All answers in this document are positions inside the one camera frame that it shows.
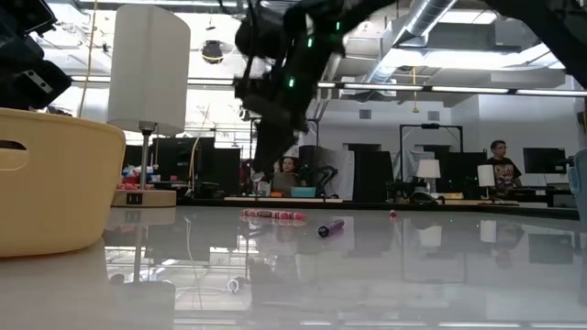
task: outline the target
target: table lamp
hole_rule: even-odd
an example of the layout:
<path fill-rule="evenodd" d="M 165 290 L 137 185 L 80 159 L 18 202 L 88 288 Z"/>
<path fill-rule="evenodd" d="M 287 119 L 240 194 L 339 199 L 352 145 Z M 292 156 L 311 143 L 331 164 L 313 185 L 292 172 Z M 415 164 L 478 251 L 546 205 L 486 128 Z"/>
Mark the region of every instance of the table lamp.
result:
<path fill-rule="evenodd" d="M 440 165 L 438 159 L 421 159 L 418 163 L 418 178 L 426 180 L 426 192 L 430 193 L 430 180 L 440 178 Z"/>
<path fill-rule="evenodd" d="M 115 32 L 107 122 L 142 133 L 143 150 L 140 190 L 117 191 L 113 206 L 175 206 L 175 192 L 145 190 L 149 136 L 185 130 L 190 28 L 155 5 L 123 5 Z"/>
<path fill-rule="evenodd" d="M 495 177 L 493 176 L 493 165 L 477 166 L 477 177 L 479 186 L 485 187 L 485 197 L 489 198 L 489 187 L 495 186 Z"/>

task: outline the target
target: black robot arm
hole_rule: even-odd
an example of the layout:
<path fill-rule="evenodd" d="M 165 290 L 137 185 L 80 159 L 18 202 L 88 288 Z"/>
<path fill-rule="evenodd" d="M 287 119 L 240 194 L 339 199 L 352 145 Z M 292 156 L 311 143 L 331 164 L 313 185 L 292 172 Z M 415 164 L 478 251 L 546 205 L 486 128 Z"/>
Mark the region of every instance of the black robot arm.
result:
<path fill-rule="evenodd" d="M 0 107 L 44 108 L 71 86 L 29 36 L 53 29 L 56 21 L 44 0 L 0 2 Z"/>
<path fill-rule="evenodd" d="M 587 86 L 587 14 L 576 0 L 482 0 L 500 14 L 525 22 L 581 85 Z M 306 131 L 305 111 L 316 95 L 333 53 L 344 56 L 342 38 L 373 12 L 395 0 L 363 0 L 345 8 L 341 0 L 302 0 L 277 17 L 260 5 L 257 28 L 245 19 L 238 31 L 240 51 L 275 62 L 259 79 L 235 80 L 235 95 L 243 107 L 259 114 L 255 171 L 271 167 L 295 143 L 294 131 Z M 313 26 L 306 25 L 310 17 Z M 250 50 L 251 41 L 258 45 Z"/>

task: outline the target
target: glossy table surface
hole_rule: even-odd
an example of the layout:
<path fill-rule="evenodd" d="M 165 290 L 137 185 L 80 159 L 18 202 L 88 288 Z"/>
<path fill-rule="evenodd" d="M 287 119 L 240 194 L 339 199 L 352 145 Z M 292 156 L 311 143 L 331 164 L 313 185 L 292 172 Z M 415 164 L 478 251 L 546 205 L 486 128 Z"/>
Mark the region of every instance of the glossy table surface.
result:
<path fill-rule="evenodd" d="M 112 209 L 92 247 L 0 260 L 2 328 L 587 328 L 579 222 L 306 213 Z M 320 238 L 336 219 L 343 230 Z"/>

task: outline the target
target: white lamp shade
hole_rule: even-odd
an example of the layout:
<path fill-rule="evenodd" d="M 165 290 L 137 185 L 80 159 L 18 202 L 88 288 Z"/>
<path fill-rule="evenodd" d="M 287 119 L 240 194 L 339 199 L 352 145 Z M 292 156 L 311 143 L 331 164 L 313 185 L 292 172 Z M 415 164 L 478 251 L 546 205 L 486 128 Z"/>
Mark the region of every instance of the white lamp shade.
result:
<path fill-rule="evenodd" d="M 477 177 L 479 178 L 480 187 L 493 187 L 495 185 L 495 176 L 493 175 L 493 165 L 477 166 Z"/>
<path fill-rule="evenodd" d="M 190 28 L 154 5 L 123 5 L 115 32 L 108 124 L 140 132 L 139 123 L 156 123 L 159 134 L 182 133 Z"/>
<path fill-rule="evenodd" d="M 438 159 L 421 159 L 418 163 L 418 178 L 440 178 L 440 165 Z"/>

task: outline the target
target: woman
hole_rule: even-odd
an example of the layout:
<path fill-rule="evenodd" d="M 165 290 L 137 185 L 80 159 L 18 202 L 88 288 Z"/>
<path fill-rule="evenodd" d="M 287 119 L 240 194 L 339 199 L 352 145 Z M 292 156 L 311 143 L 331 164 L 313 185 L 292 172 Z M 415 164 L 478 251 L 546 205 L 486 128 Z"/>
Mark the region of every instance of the woman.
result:
<path fill-rule="evenodd" d="M 292 187 L 305 187 L 305 182 L 295 173 L 295 162 L 291 157 L 285 157 L 281 171 L 273 177 L 272 191 L 282 193 L 285 197 L 292 196 Z"/>

